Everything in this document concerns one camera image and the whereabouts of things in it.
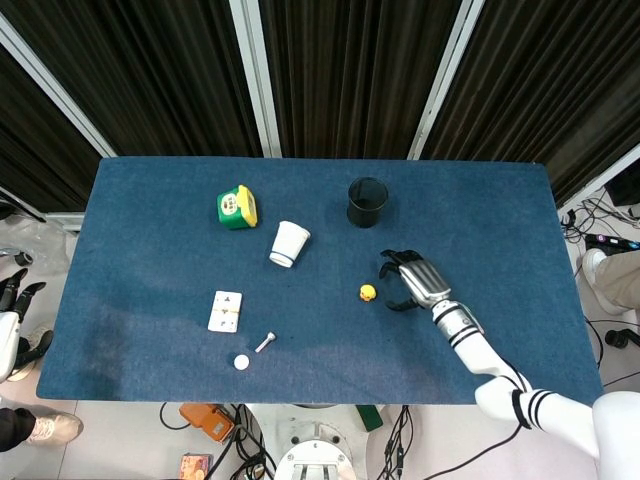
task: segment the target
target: floor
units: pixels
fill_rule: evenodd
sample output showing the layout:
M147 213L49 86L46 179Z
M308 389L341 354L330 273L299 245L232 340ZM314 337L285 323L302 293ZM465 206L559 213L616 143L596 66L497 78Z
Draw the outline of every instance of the floor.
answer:
M622 236L640 240L640 231L610 221ZM608 233L604 224L594 225L593 232ZM71 256L75 238L67 238L67 252ZM567 246L577 268L580 252L577 246ZM0 278L15 271L9 259L0 259ZM66 274L30 272L26 281L42 279L47 287L33 301L24 324L28 332L34 325L55 320ZM577 286L585 315L591 320L614 319L603 312L581 273ZM597 323L594 326L604 337L615 324ZM594 355L598 344L591 331ZM640 354L634 346L615 350L605 345L601 366L603 383L640 370ZM217 458L221 446L212 442L199 430L165 429L158 420L159 403L47 401L36 398L35 387L39 368L25 380L0 384L0 406L39 405L75 413L84 422L82 435L66 447L44 449L21 445L0 454L0 480L18 479L156 479L175 478L180 457L184 453L211 453ZM607 391L640 391L640 376L617 382ZM169 404L165 419L173 425L182 420L178 404ZM387 440L390 419L395 419L399 407L386 407L385 427L375 431L367 446L370 477L375 478L382 464L382 452ZM475 406L414 407L416 425L412 452L406 458L405 477L423 478L454 466L480 450L500 441L513 431L513 425L485 417ZM229 478L239 464L237 458L227 457L216 478ZM524 431L505 445L465 468L443 478L455 479L580 479L595 480L594 462L580 451L539 431Z

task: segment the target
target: orange device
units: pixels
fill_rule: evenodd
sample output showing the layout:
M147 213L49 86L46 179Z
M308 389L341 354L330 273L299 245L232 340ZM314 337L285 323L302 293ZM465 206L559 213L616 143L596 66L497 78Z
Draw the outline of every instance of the orange device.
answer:
M213 403L183 403L180 415L216 442L224 442L234 427L225 411Z

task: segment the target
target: blue tablecloth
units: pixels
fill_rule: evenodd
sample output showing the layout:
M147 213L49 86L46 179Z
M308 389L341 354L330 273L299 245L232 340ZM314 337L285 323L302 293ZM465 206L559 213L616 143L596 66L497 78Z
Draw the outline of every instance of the blue tablecloth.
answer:
M389 188L380 223L346 217L352 180ZM229 231L216 196L254 193L258 227ZM268 260L278 223L311 239ZM474 403L431 315L394 313L380 251L429 258L494 348L539 388L602 392L545 170L381 160L120 157L100 164L38 386L45 398L263 403ZM363 283L379 298L364 303ZM244 295L236 334L207 330L216 290ZM253 349L268 331L278 339ZM251 365L233 367L245 353Z

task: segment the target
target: black curtain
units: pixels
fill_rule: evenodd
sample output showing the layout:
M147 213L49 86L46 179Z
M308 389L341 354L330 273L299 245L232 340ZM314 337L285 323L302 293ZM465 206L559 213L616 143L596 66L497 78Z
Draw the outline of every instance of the black curtain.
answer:
M44 212L82 211L96 151L0 47L0 185Z
M459 5L261 1L283 155L407 158Z
M117 154L262 155L227 1L2 0L0 10Z
M424 159L547 166L558 202L640 142L640 6L488 0Z

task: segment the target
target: green object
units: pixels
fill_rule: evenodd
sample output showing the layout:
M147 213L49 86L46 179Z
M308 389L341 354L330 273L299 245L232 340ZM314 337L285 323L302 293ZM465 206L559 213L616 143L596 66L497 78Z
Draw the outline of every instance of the green object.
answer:
M256 201L244 185L218 195L218 219L229 229L255 227L258 224Z
M382 426L382 417L375 405L356 405L356 408L367 432L372 432Z

